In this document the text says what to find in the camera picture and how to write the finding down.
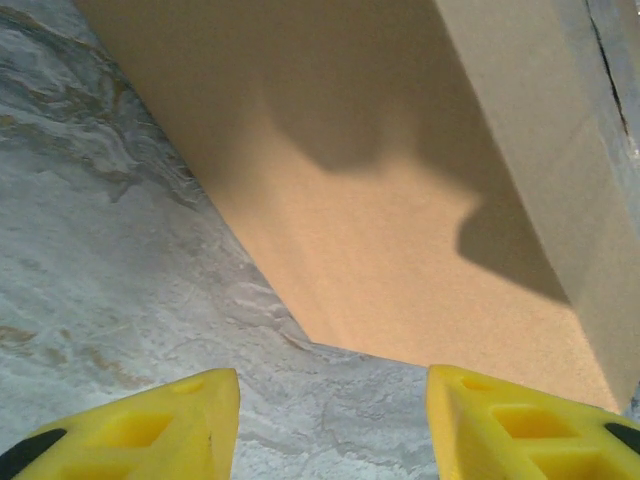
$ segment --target marble tile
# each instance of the marble tile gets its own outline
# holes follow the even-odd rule
[[[308,341],[67,1],[0,1],[0,245],[0,451],[230,366],[234,478],[437,478],[425,370]]]

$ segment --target brown cardboard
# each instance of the brown cardboard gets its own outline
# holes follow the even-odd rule
[[[619,410],[640,256],[593,106],[551,0],[481,3],[77,1],[312,340]]]

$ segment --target yellow plastic part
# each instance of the yellow plastic part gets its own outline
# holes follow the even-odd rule
[[[640,454],[605,425],[640,426],[596,407],[434,366],[427,416],[441,480],[640,479]]]
[[[67,417],[67,433],[15,480],[228,480],[238,431],[235,370],[210,370]]]

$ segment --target black rubber pad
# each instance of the black rubber pad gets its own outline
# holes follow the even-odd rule
[[[607,423],[604,428],[624,443],[631,450],[640,455],[640,430],[620,425],[619,423]]]
[[[40,455],[49,450],[65,436],[66,430],[56,428],[27,438],[0,455],[0,480],[11,480],[22,470],[35,462]]]

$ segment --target gray marble floor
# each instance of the gray marble floor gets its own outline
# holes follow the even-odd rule
[[[234,477],[436,478],[424,369],[311,344],[70,2],[0,2],[0,451],[238,369]]]

